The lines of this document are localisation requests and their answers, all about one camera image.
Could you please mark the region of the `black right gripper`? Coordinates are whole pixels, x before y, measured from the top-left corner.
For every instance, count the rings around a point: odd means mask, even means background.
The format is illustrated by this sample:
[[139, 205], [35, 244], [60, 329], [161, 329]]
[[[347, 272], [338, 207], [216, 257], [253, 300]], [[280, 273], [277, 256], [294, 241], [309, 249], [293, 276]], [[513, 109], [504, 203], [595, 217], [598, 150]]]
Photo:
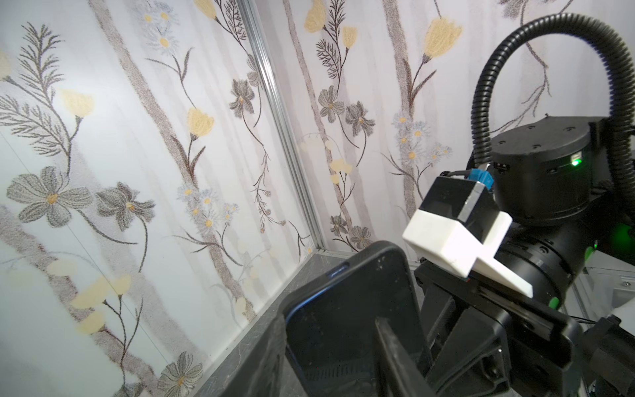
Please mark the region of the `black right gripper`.
[[438, 396], [577, 396], [582, 328], [571, 317], [481, 276], [467, 280], [423, 260], [424, 371]]

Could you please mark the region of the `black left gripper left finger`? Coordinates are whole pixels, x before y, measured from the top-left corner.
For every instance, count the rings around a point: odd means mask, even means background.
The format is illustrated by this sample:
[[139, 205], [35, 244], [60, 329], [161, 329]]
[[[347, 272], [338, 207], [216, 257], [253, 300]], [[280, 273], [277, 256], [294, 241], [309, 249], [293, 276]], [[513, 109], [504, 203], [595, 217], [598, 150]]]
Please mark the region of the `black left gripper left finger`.
[[286, 344], [286, 323], [278, 315], [221, 396], [279, 396]]

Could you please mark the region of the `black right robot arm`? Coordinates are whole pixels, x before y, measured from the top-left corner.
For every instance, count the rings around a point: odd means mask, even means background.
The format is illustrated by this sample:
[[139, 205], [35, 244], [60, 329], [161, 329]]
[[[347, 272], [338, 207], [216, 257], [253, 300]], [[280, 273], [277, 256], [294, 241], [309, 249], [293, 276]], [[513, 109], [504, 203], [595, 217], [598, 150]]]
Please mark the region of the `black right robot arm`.
[[[585, 41], [610, 86], [607, 117], [544, 117], [499, 135], [494, 86], [517, 49], [550, 34]], [[609, 315], [561, 311], [596, 251], [634, 261], [634, 64], [609, 25], [575, 13], [525, 23], [488, 59], [472, 102], [473, 152], [436, 178], [403, 239], [421, 263], [427, 345], [419, 386], [433, 396], [634, 393], [634, 337]]]

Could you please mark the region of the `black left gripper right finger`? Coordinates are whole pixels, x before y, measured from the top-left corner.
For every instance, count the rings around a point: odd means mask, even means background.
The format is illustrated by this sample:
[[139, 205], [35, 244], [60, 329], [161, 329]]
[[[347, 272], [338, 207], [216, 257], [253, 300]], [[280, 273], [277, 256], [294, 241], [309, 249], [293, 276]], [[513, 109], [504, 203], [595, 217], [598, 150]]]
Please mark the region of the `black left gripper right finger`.
[[374, 362], [378, 396], [435, 396], [387, 319], [377, 318]]

